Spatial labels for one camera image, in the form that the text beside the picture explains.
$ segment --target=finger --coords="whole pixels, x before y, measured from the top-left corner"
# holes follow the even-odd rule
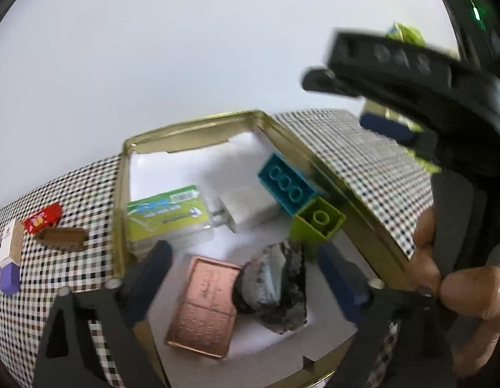
[[[500,336],[500,268],[469,268],[449,274],[442,282],[440,299],[461,315],[483,319],[472,338],[454,352],[456,374],[475,374],[491,357]]]
[[[433,207],[430,207],[419,216],[413,232],[413,243],[416,247],[425,247],[432,244],[434,236],[435,215]]]
[[[438,296],[442,277],[433,260],[431,246],[417,247],[407,266],[409,277],[419,286],[427,286],[434,296]]]

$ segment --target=white wall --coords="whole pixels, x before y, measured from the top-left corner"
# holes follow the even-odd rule
[[[362,101],[308,94],[335,27],[396,20],[456,46],[440,0],[18,0],[0,24],[0,205],[202,115]]]

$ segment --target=lime green lego block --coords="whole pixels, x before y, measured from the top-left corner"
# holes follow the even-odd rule
[[[345,219],[340,210],[316,197],[293,216],[289,237],[302,244],[306,260],[315,261],[318,245],[332,239]]]

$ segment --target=copper ingot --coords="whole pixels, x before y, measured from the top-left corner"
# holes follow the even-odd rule
[[[235,324],[232,287],[239,271],[238,265],[194,256],[165,343],[224,358]]]

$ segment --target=black and white checkered cloth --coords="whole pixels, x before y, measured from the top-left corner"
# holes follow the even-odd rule
[[[275,119],[345,180],[410,256],[416,218],[432,201],[429,175],[396,144],[363,131],[347,111],[308,110],[281,113]],[[79,253],[46,249],[26,234],[21,290],[12,297],[0,291],[0,359],[23,388],[31,386],[39,341],[58,288],[93,290],[112,275],[111,213],[119,160],[113,156],[82,167],[0,210],[0,242],[13,217],[23,220],[56,201],[63,207],[60,226],[82,227],[90,234],[88,248]],[[101,325],[90,322],[90,330],[107,380],[122,386]],[[392,325],[366,388],[382,381],[396,339],[397,326]]]
[[[109,252],[113,190],[119,156],[92,163],[31,191],[0,210],[0,243],[4,226],[12,219],[23,220],[48,204],[63,207],[60,226],[85,228],[88,248],[79,253],[47,249],[31,235],[24,235],[20,266],[20,292],[12,297],[0,291],[0,359],[11,376],[24,388],[31,386],[36,354],[57,290],[93,290],[112,274]],[[107,378],[112,364],[104,346],[101,326],[90,323],[99,347]]]

